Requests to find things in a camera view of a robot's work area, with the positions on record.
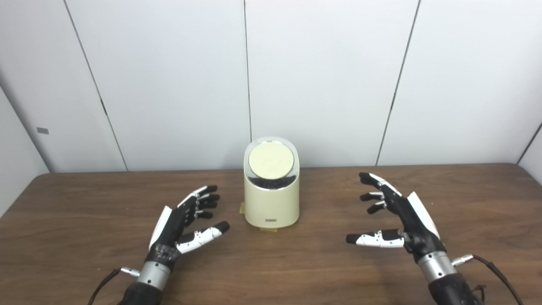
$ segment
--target brown wooden tabletop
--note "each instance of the brown wooden tabletop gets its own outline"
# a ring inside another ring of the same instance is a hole
[[[451,257],[493,261],[525,304],[542,304],[542,187],[511,164],[302,169],[300,219],[276,233],[239,214],[241,170],[42,175],[0,219],[0,303],[86,304],[112,269],[142,266],[164,205],[217,184],[215,217],[189,229],[221,220],[231,229],[181,256],[163,304],[434,304],[404,249],[345,243],[348,233],[400,227],[388,211],[365,213],[359,195],[372,189],[360,171],[415,190]],[[488,305],[514,304],[484,265],[459,272],[488,286]],[[133,281],[120,274],[94,304],[116,304]]]

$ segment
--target silver metal wrist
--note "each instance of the silver metal wrist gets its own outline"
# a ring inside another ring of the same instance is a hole
[[[154,286],[162,291],[166,286],[170,273],[171,270],[166,265],[148,261],[143,265],[136,282]]]
[[[450,258],[444,251],[434,251],[423,256],[418,260],[418,266],[422,269],[428,283],[446,275],[457,273],[457,270],[451,264]]]

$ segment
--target black forearm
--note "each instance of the black forearm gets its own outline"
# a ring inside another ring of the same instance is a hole
[[[159,305],[162,291],[151,285],[134,282],[124,292],[118,305]]]
[[[429,283],[429,292],[438,305],[475,305],[475,298],[465,278],[450,274]]]

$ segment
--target small label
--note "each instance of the small label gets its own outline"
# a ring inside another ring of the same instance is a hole
[[[38,128],[37,128],[37,133],[38,133],[38,134],[48,135],[48,134],[49,134],[49,129],[38,127]]]

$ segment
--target white wall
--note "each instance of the white wall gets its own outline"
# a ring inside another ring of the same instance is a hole
[[[241,167],[243,0],[67,3],[129,170]]]
[[[542,2],[423,0],[378,165],[516,163],[542,113]]]
[[[1,1],[0,45],[0,85],[52,171],[126,170],[63,1]]]
[[[63,1],[5,0],[0,85],[53,171],[126,170],[121,152],[236,168],[269,135],[305,167],[373,165],[417,4],[67,0],[111,128]],[[541,15],[423,0],[378,164],[516,163],[542,113]]]
[[[374,165],[416,0],[247,0],[252,139],[301,165]]]
[[[542,132],[538,132],[531,146],[519,162],[519,166],[533,176],[538,183],[542,184]]]
[[[49,170],[0,89],[0,216],[35,177]]]

